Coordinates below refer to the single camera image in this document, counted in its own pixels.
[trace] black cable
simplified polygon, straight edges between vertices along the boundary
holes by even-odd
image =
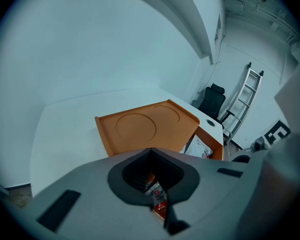
[[[219,60],[219,56],[220,56],[221,44],[222,44],[222,41],[225,39],[226,34],[227,34],[227,18],[225,18],[225,31],[224,31],[224,36],[223,36],[223,38],[222,38],[222,40],[221,40],[221,42],[220,42],[220,48],[219,48],[218,58],[216,59],[216,63],[215,63],[215,65],[214,65],[214,68],[213,68],[213,70],[212,70],[212,73],[211,73],[211,75],[210,75],[210,78],[209,78],[208,82],[206,82],[205,86],[202,88],[202,90],[200,91],[200,93],[202,93],[202,91],[206,88],[206,86],[208,85],[208,83],[209,83],[209,81],[210,81],[212,75],[213,75],[214,72],[215,72],[215,69],[216,69],[216,66],[217,66],[217,63],[218,63],[218,60]]]

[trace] ladder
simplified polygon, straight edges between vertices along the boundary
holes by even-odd
[[[261,71],[258,74],[257,72],[255,72],[251,69],[251,62],[249,63],[247,69],[248,69],[248,72],[246,73],[245,80],[244,80],[242,86],[240,87],[239,92],[236,94],[236,96],[233,99],[231,105],[225,111],[225,113],[223,114],[223,116],[220,119],[220,122],[223,123],[231,115],[235,119],[238,120],[238,122],[236,123],[236,125],[235,125],[235,127],[233,128],[232,131],[224,128],[224,130],[226,130],[229,133],[229,136],[224,140],[223,146],[226,146],[232,140],[232,138],[234,137],[234,135],[237,133],[238,129],[240,128],[241,124],[243,123],[244,119],[246,118],[249,109],[251,108],[252,104],[255,101],[255,98],[256,98],[256,96],[258,94],[258,91],[259,91],[259,88],[260,88],[261,80],[264,76],[264,71]],[[250,86],[250,85],[247,84],[249,76],[253,76],[253,77],[256,78],[255,86]],[[242,94],[244,88],[247,88],[252,92],[248,102],[245,102],[242,99],[240,99],[240,95]],[[234,106],[236,101],[241,102],[245,106],[241,117],[238,117],[234,113],[231,112],[231,108]]]

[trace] white table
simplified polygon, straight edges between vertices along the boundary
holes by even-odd
[[[95,117],[171,99],[200,119],[200,127],[223,145],[222,126],[190,104],[159,88],[99,93],[51,104],[36,128],[30,162],[33,196],[73,170],[107,158]]]

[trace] chair backrest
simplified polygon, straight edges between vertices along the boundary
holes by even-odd
[[[199,110],[209,117],[216,119],[219,115],[222,104],[226,97],[223,95],[225,89],[212,84],[211,87],[205,88],[204,100],[199,106]]]

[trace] orange lid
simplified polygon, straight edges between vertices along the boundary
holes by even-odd
[[[109,157],[145,148],[179,152],[200,123],[170,99],[94,119]]]

